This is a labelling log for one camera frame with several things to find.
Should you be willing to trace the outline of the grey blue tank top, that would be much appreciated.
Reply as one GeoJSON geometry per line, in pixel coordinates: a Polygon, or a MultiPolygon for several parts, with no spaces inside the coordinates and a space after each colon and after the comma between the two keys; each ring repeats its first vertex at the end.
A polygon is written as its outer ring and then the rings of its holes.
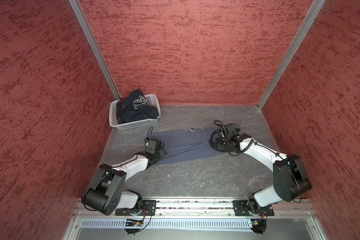
{"type": "Polygon", "coordinates": [[[226,150],[214,149],[220,132],[216,127],[211,127],[152,133],[153,139],[164,142],[166,152],[166,156],[157,165],[176,164],[227,153],[226,150]]]}

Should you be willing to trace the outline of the dark navy tank top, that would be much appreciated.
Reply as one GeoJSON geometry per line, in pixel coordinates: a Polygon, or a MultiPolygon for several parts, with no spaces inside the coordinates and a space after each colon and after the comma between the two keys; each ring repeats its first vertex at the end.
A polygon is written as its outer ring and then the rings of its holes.
{"type": "Polygon", "coordinates": [[[156,107],[149,105],[147,98],[140,89],[119,100],[116,103],[116,108],[119,124],[157,119],[160,115],[156,107]]]}

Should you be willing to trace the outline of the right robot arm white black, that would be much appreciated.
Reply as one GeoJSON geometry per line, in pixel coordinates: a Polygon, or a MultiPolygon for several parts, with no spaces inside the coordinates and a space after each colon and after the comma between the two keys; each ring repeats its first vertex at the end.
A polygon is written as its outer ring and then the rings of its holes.
{"type": "Polygon", "coordinates": [[[216,138],[211,141],[211,146],[218,152],[249,155],[272,171],[273,184],[249,196],[246,210],[253,216],[262,214],[272,204],[301,198],[313,187],[303,161],[297,155],[279,153],[246,135],[216,138]]]}

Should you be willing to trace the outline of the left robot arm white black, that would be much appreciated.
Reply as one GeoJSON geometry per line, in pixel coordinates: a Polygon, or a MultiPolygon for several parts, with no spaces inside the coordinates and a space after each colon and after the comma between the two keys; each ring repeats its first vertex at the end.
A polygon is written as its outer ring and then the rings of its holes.
{"type": "Polygon", "coordinates": [[[81,203],[87,210],[97,211],[106,216],[117,209],[139,212],[142,208],[142,196],[133,191],[126,191],[125,181],[156,164],[166,155],[163,149],[148,150],[139,152],[118,165],[100,165],[83,193],[81,203]]]}

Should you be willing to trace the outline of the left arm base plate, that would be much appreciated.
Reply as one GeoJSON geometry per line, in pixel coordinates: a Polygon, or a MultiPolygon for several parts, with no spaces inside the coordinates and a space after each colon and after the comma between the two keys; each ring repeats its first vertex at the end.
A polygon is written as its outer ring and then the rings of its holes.
{"type": "Polygon", "coordinates": [[[137,207],[132,209],[116,209],[115,215],[116,216],[132,216],[132,217],[143,217],[144,214],[148,216],[154,216],[156,211],[156,200],[139,200],[137,203],[137,207]]]}

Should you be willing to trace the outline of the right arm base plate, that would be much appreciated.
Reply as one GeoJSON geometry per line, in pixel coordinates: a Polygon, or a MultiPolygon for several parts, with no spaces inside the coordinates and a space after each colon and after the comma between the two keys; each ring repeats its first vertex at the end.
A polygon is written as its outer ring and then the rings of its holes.
{"type": "Polygon", "coordinates": [[[233,201],[233,210],[235,216],[242,217],[273,217],[275,215],[271,205],[260,207],[254,200],[233,201]]]}

